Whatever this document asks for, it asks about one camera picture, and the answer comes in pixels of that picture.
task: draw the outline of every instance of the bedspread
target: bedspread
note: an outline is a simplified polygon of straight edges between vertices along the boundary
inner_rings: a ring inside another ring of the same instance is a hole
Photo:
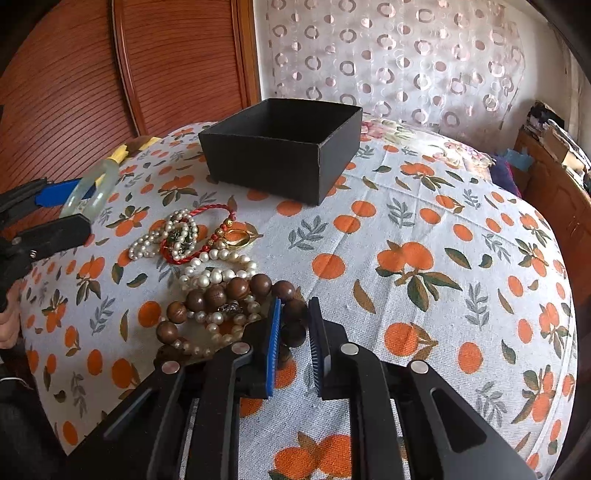
[[[30,367],[66,450],[150,374],[158,318],[183,298],[177,267],[130,262],[128,245],[171,210],[227,202],[258,234],[247,251],[261,271],[317,296],[381,359],[426,359],[549,476],[576,379],[571,292],[551,229],[485,180],[487,156],[366,116],[358,153],[309,207],[211,179],[205,126],[127,161],[86,245],[39,262],[23,285]],[[197,219],[211,231],[223,216]],[[311,375],[305,344],[271,400],[243,400],[240,478],[350,477],[348,406],[319,401]]]

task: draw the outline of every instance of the person's arm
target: person's arm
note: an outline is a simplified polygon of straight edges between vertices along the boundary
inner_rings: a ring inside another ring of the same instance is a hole
[[[21,281],[16,281],[8,290],[8,307],[0,313],[0,349],[12,348],[18,339],[20,330],[21,305],[18,302],[18,292]]]

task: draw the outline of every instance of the wooden wardrobe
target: wooden wardrobe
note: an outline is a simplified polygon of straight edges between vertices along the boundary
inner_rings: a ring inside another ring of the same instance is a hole
[[[0,46],[0,193],[79,177],[133,137],[260,100],[252,0],[36,3],[8,0],[4,12],[14,18]]]

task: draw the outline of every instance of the sheer curtain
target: sheer curtain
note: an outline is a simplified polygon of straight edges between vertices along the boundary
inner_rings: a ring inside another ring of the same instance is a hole
[[[274,95],[360,105],[493,149],[525,69],[486,0],[267,0]]]

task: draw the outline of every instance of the open black cardboard box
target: open black cardboard box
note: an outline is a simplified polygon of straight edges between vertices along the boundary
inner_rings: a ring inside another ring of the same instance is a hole
[[[362,109],[269,98],[202,131],[209,173],[309,205],[320,205],[359,149]]]

